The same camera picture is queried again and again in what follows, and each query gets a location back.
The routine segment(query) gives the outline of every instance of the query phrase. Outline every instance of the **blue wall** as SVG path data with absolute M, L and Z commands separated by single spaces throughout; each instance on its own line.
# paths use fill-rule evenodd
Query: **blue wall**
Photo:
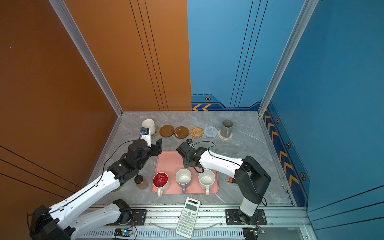
M 232 108 L 260 101 L 303 3 L 188 0 L 192 95 Z
M 383 12 L 384 1 L 319 1 L 272 98 L 310 178 L 320 240 L 382 225 Z

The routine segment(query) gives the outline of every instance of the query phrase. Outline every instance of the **mug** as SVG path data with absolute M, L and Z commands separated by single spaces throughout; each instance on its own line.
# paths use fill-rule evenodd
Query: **mug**
M 229 119 L 226 119 L 221 124 L 220 134 L 224 138 L 229 138 L 231 136 L 233 129 L 233 122 Z
M 157 188 L 157 195 L 160 197 L 170 186 L 168 175 L 165 172 L 157 173 L 153 177 L 152 184 Z
M 153 121 L 152 119 L 144 120 L 141 126 L 149 128 L 150 135 L 153 135 L 156 132 L 155 121 Z
M 206 195 L 209 195 L 209 189 L 213 187 L 215 178 L 215 174 L 209 169 L 204 169 L 203 173 L 199 173 L 199 185 L 205 189 Z
M 180 169 L 176 173 L 176 182 L 183 188 L 183 194 L 185 194 L 185 189 L 189 186 L 191 182 L 192 174 L 186 169 Z

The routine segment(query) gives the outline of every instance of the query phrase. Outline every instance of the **calculator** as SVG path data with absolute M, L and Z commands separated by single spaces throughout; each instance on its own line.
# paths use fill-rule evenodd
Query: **calculator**
M 186 238 L 191 238 L 199 207 L 199 200 L 187 197 L 183 211 L 181 212 L 179 218 L 179 223 L 177 224 L 176 234 Z

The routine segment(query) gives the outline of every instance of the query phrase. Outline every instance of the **spice jar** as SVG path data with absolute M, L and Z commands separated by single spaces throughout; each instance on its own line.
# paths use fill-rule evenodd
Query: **spice jar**
M 138 188 L 140 189 L 144 189 L 148 187 L 147 181 L 143 178 L 142 175 L 137 175 L 135 177 L 135 183 L 136 183 L 136 186 L 138 186 Z

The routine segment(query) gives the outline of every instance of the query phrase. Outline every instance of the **yellow arrow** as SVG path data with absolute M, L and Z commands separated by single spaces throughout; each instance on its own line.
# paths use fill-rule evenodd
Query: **yellow arrow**
M 290 164 L 288 164 L 287 162 L 284 163 L 284 172 L 285 174 L 287 174 L 287 167 L 289 167 L 290 169 L 293 170 L 292 166 Z
M 208 110 L 207 110 L 207 107 L 209 107 L 209 106 L 211 106 L 211 104 L 208 104 L 207 106 L 203 107 L 203 110 L 204 110 L 204 111 L 208 111 Z
M 265 116 L 265 125 L 266 125 L 266 119 L 271 118 L 270 116 Z
M 287 154 L 286 154 L 285 152 L 280 151 L 280 162 L 281 162 L 281 156 L 282 156 L 282 155 L 288 157 Z
M 268 123 L 268 132 L 271 131 L 271 126 L 274 127 L 274 125 L 272 123 Z
M 277 134 L 277 132 L 272 131 L 272 142 L 273 142 L 273 136 L 274 136 L 274 135 L 279 136 L 279 135 Z
M 192 110 L 195 110 L 196 112 L 198 111 L 196 108 L 200 107 L 201 104 L 196 105 Z
M 295 182 L 297 182 L 297 184 L 299 184 L 299 181 L 292 175 L 289 175 L 289 186 L 292 188 L 292 180 L 294 180 Z

